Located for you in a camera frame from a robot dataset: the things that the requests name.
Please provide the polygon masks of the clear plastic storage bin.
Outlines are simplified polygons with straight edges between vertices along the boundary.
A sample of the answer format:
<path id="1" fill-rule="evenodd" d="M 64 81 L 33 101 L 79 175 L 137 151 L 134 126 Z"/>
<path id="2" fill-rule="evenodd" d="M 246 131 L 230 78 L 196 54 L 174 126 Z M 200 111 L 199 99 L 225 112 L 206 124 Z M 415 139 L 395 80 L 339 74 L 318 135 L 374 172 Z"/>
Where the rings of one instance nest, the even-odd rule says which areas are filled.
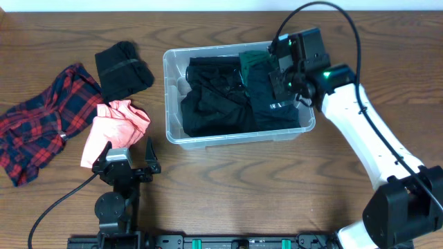
<path id="1" fill-rule="evenodd" d="M 230 145 L 248 142 L 294 140 L 303 133 L 311 131 L 316 125 L 314 110 L 299 102 L 294 102 L 298 109 L 300 127 L 252 133 L 234 133 L 220 136 L 191 138 L 183 130 L 181 101 L 191 90 L 186 80 L 186 68 L 192 57 L 233 57 L 248 50 L 267 50 L 269 41 L 222 46 L 204 46 L 194 48 L 175 48 L 163 55 L 163 74 L 165 90 L 165 134 L 169 142 L 180 145 L 183 149 L 197 149 L 216 145 Z"/>

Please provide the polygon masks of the dark navy garment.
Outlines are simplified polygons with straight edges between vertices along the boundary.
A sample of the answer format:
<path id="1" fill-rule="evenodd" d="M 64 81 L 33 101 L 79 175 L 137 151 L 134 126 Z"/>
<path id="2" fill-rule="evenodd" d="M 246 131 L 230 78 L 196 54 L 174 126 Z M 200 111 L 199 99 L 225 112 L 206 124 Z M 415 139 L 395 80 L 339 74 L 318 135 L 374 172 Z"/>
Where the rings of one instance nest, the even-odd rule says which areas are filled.
<path id="1" fill-rule="evenodd" d="M 273 96 L 273 87 L 269 73 L 274 71 L 268 62 L 253 65 L 247 77 L 250 98 L 256 125 L 260 131 L 300 128 L 298 109 L 293 104 L 272 108 L 278 101 Z"/>

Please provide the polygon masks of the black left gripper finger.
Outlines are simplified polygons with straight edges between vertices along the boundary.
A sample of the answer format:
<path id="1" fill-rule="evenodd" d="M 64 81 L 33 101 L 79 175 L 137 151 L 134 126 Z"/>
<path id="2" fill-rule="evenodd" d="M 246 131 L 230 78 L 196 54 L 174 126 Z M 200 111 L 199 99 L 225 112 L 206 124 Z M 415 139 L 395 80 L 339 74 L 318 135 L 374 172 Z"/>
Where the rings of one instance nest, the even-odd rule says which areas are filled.
<path id="1" fill-rule="evenodd" d="M 94 161 L 91 171 L 93 173 L 103 173 L 107 168 L 108 162 L 106 159 L 107 152 L 112 148 L 112 143 L 108 141 L 105 145 L 105 148 L 102 150 L 100 155 Z"/>
<path id="2" fill-rule="evenodd" d="M 161 173 L 161 164 L 156 157 L 153 142 L 150 137 L 147 138 L 146 150 L 145 150 L 145 162 L 150 169 L 151 174 L 160 174 Z"/>

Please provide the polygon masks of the large black garment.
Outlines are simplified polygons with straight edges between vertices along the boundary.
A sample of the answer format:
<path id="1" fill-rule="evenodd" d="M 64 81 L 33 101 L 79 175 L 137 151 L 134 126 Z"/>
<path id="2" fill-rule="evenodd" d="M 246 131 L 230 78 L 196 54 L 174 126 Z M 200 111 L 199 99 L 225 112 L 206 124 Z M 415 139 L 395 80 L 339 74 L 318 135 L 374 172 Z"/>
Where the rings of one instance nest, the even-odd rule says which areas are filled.
<path id="1" fill-rule="evenodd" d="M 257 131 L 238 57 L 193 57 L 186 69 L 191 91 L 181 101 L 190 137 Z"/>

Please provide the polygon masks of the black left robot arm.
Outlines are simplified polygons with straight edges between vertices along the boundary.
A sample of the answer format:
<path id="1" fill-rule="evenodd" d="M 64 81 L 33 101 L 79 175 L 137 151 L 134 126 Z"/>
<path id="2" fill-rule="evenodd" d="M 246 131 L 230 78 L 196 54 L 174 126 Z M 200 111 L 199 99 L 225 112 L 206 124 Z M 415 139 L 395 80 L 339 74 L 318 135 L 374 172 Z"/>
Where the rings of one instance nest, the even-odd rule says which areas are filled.
<path id="1" fill-rule="evenodd" d="M 128 148 L 114 149 L 108 142 L 93 163 L 92 172 L 113 187 L 96 201 L 94 211 L 99 219 L 99 248 L 151 248 L 150 237 L 138 230 L 140 184 L 153 181 L 161 165 L 147 139 L 146 166 L 133 168 Z"/>

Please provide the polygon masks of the dark green garment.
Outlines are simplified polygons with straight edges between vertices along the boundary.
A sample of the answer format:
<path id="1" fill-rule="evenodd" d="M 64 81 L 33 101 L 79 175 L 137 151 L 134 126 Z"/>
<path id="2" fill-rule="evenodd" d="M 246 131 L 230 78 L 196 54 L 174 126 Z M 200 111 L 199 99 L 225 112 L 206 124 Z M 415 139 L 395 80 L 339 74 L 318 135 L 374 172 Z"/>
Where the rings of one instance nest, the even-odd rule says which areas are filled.
<path id="1" fill-rule="evenodd" d="M 255 81 L 263 81 L 278 68 L 276 56 L 264 50 L 249 50 L 239 54 L 244 86 L 250 87 Z"/>

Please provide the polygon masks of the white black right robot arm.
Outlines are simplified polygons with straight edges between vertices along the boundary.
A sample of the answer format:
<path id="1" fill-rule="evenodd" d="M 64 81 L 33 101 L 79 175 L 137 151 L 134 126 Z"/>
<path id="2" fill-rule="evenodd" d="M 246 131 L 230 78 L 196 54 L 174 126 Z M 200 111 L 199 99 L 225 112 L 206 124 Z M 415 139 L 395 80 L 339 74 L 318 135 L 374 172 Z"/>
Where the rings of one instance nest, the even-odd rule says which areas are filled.
<path id="1" fill-rule="evenodd" d="M 352 69 L 269 74 L 278 101 L 309 100 L 343 134 L 363 164 L 373 197 L 360 221 L 336 232 L 338 248 L 394 248 L 442 228 L 442 168 L 427 168 L 374 110 Z"/>

